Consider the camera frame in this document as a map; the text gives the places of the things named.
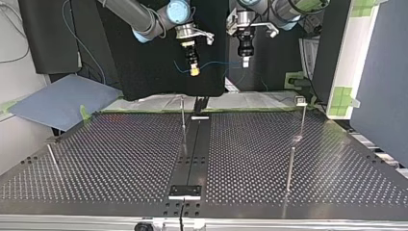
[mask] black bracket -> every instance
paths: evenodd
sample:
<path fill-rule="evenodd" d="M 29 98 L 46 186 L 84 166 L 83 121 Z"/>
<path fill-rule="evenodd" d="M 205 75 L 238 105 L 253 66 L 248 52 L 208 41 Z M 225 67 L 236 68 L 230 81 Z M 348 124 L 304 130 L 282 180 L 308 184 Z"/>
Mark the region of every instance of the black bracket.
<path fill-rule="evenodd" d="M 201 186 L 171 186 L 168 199 L 170 200 L 200 200 Z"/>

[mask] white wall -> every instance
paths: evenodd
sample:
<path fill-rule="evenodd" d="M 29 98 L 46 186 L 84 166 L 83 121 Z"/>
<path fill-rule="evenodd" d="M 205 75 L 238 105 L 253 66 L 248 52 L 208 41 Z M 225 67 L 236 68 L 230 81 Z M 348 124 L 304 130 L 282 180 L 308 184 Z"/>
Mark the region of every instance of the white wall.
<path fill-rule="evenodd" d="M 371 16 L 350 17 L 348 19 L 327 110 L 331 108 L 335 87 L 352 88 L 351 97 L 356 98 L 378 10 L 379 6 L 375 6 Z M 349 107 L 346 116 L 329 115 L 328 117 L 331 119 L 351 119 L 352 112 L 353 108 Z"/>
<path fill-rule="evenodd" d="M 18 9 L 17 0 L 0 1 Z M 13 13 L 5 12 L 23 31 Z M 0 62 L 18 58 L 26 49 L 27 40 L 0 13 Z M 0 64 L 0 105 L 44 88 L 46 77 L 36 74 L 31 54 L 14 63 Z M 0 115 L 0 174 L 39 150 L 50 136 L 48 127 L 13 115 Z"/>

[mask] black cable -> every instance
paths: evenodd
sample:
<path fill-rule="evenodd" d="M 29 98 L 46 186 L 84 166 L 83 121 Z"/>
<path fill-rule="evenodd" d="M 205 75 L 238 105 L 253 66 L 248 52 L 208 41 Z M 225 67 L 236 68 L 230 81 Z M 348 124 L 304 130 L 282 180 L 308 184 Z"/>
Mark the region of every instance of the black cable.
<path fill-rule="evenodd" d="M 306 58 L 307 58 L 307 57 L 306 57 L 305 39 L 304 39 L 304 38 L 302 38 L 302 48 L 303 48 L 303 60 L 304 60 L 304 64 L 305 64 L 305 70 L 306 70 L 307 79 L 308 79 L 309 82 L 310 82 L 310 86 L 312 87 L 312 91 L 313 91 L 313 93 L 315 94 L 316 98 L 318 99 L 318 101 L 322 102 L 322 101 L 320 100 L 319 96 L 318 96 L 318 92 L 316 91 L 315 86 L 313 85 L 313 81 L 312 81 L 312 79 L 310 78 L 310 75 L 309 75 L 309 69 L 308 69 L 308 67 L 307 67 L 308 64 L 307 64 L 307 62 L 306 62 Z M 321 107 L 324 109 L 324 112 L 327 114 L 326 108 L 324 108 L 323 105 L 321 105 Z"/>
<path fill-rule="evenodd" d="M 329 4 L 327 3 L 327 1 L 325 1 L 325 0 L 320 0 L 320 1 L 321 1 L 321 4 L 324 5 L 323 7 L 321 7 L 321 8 L 318 9 L 318 10 L 311 10 L 311 11 L 309 11 L 309 12 L 305 12 L 305 11 L 301 10 L 299 7 L 297 7 L 296 4 L 293 2 L 293 0 L 287 0 L 287 1 L 288 1 L 288 3 L 291 5 L 291 7 L 292 7 L 295 11 L 297 11 L 297 12 L 300 13 L 300 14 L 304 14 L 304 15 L 312 15 L 312 14 L 320 13 L 320 12 L 322 12 L 324 9 L 326 9 L 327 6 L 329 5 Z"/>
<path fill-rule="evenodd" d="M 184 231 L 184 224 L 183 224 L 184 202 L 186 202 L 186 200 L 183 200 L 183 205 L 181 206 L 180 217 L 179 217 L 180 231 Z"/>

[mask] black panel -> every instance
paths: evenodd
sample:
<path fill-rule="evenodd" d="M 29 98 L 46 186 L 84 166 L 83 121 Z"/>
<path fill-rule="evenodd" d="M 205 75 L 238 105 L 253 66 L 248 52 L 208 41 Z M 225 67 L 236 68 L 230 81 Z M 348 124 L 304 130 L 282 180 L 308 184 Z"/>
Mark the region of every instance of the black panel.
<path fill-rule="evenodd" d="M 351 125 L 408 167 L 408 1 L 381 4 Z"/>
<path fill-rule="evenodd" d="M 77 43 L 63 21 L 64 0 L 19 0 L 18 3 L 36 72 L 78 71 Z M 66 4 L 66 20 L 72 28 L 69 9 L 69 4 Z"/>
<path fill-rule="evenodd" d="M 96 8 L 94 0 L 73 0 L 72 14 L 74 16 L 75 30 L 77 36 L 86 45 L 91 54 L 101 65 L 105 75 L 106 83 L 120 89 L 114 59 L 111 55 L 108 40 L 106 39 L 104 27 Z M 92 79 L 102 82 L 102 74 L 99 67 L 92 60 L 89 53 L 80 46 L 81 60 L 83 63 L 83 76 L 85 72 L 91 73 Z"/>
<path fill-rule="evenodd" d="M 140 2 L 154 10 L 168 3 L 166 0 Z M 194 20 L 198 27 L 216 35 L 213 46 L 207 46 L 204 38 L 199 41 L 202 44 L 198 46 L 200 63 L 227 61 L 225 18 L 228 14 L 228 2 L 196 0 L 191 4 L 196 7 Z M 227 68 L 224 65 L 210 65 L 202 70 L 199 77 L 177 71 L 173 61 L 183 69 L 187 69 L 187 65 L 185 52 L 176 40 L 174 30 L 169 31 L 165 39 L 156 38 L 140 44 L 128 24 L 109 10 L 103 9 L 100 4 L 98 8 L 127 100 L 163 92 L 182 92 L 194 96 L 220 96 L 224 93 L 222 74 Z"/>
<path fill-rule="evenodd" d="M 332 0 L 324 14 L 313 84 L 319 99 L 328 102 L 343 44 L 351 0 Z"/>

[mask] metal clamp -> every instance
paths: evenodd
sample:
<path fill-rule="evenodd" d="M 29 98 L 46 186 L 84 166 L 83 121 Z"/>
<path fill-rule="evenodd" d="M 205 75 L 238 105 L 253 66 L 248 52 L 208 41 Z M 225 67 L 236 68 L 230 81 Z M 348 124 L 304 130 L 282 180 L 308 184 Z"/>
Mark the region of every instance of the metal clamp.
<path fill-rule="evenodd" d="M 230 36 L 234 36 L 240 27 L 268 27 L 267 35 L 269 38 L 273 39 L 279 35 L 279 30 L 271 22 L 256 22 L 251 23 L 252 17 L 254 17 L 255 12 L 238 12 L 234 9 L 227 18 L 227 33 Z"/>
<path fill-rule="evenodd" d="M 213 45 L 214 43 L 215 35 L 196 28 L 194 23 L 177 26 L 176 32 L 177 32 L 177 37 L 176 37 L 177 39 L 190 39 L 190 38 L 203 36 L 207 38 L 208 45 Z"/>

